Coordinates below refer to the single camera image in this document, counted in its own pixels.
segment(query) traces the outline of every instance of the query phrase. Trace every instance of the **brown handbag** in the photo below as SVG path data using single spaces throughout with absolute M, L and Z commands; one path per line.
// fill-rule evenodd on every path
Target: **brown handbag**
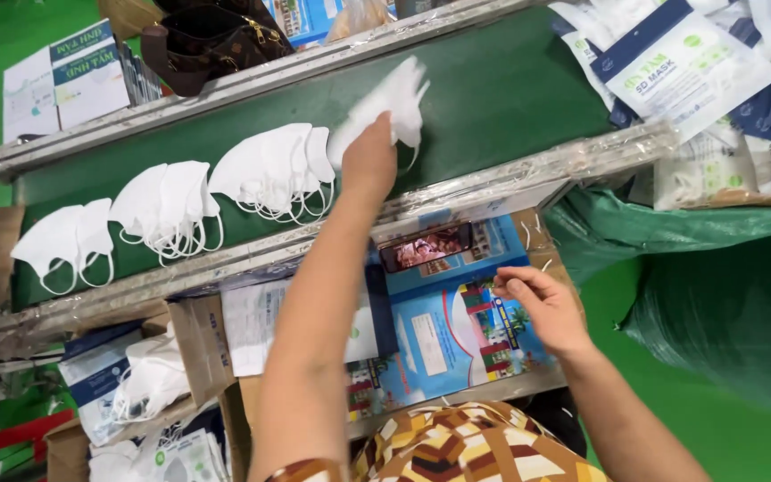
M 213 79 L 294 51 L 261 0 L 155 2 L 170 14 L 142 30 L 141 53 L 181 97 L 194 97 Z

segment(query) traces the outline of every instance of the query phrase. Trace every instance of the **patterned shirt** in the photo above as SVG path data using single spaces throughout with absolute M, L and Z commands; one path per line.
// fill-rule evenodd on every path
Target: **patterned shirt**
M 423 407 L 396 415 L 352 464 L 299 461 L 267 482 L 610 482 L 505 402 Z

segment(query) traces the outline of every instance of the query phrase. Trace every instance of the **person's arm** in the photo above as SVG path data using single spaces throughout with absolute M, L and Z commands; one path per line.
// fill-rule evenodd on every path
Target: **person's arm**
M 680 441 L 594 345 L 570 290 L 537 268 L 499 268 L 498 296 L 519 301 L 561 363 L 597 457 L 615 482 L 708 482 Z
M 344 153 L 341 195 L 279 310 L 255 415 L 252 482 L 306 459 L 348 463 L 344 350 L 371 226 L 397 171 L 384 113 Z

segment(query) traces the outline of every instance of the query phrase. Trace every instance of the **smartphone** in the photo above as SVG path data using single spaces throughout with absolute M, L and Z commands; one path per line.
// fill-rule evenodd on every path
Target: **smartphone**
M 380 261 L 388 273 L 449 257 L 472 249 L 472 223 L 453 225 L 410 239 L 401 238 L 380 249 Z

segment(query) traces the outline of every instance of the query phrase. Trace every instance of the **green conveyor belt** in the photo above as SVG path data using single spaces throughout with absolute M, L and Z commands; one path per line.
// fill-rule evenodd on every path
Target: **green conveyor belt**
M 337 128 L 349 108 L 410 54 L 427 66 L 432 85 L 422 103 L 421 153 L 412 171 L 398 180 L 394 195 L 611 130 L 599 96 L 549 29 L 549 13 L 546 8 L 521 10 L 28 172 L 15 190 L 27 206 L 23 230 L 63 206 L 114 199 L 149 166 L 189 159 L 215 165 L 242 139 L 287 123 Z M 401 151 L 401 164 L 410 157 L 411 150 Z M 244 213 L 224 195 L 216 198 L 225 246 L 295 226 Z M 208 219 L 205 225 L 207 246 L 214 246 L 219 240 L 216 222 Z M 120 229 L 110 223 L 116 279 L 159 267 L 157 255 L 147 247 L 118 239 Z M 46 283 L 62 291 L 70 285 L 71 273 L 61 268 Z M 105 258 L 88 268 L 87 277 L 95 284 L 106 280 Z M 16 310 L 53 298 L 24 262 L 16 262 L 13 286 Z M 74 292 L 85 288 L 80 281 Z

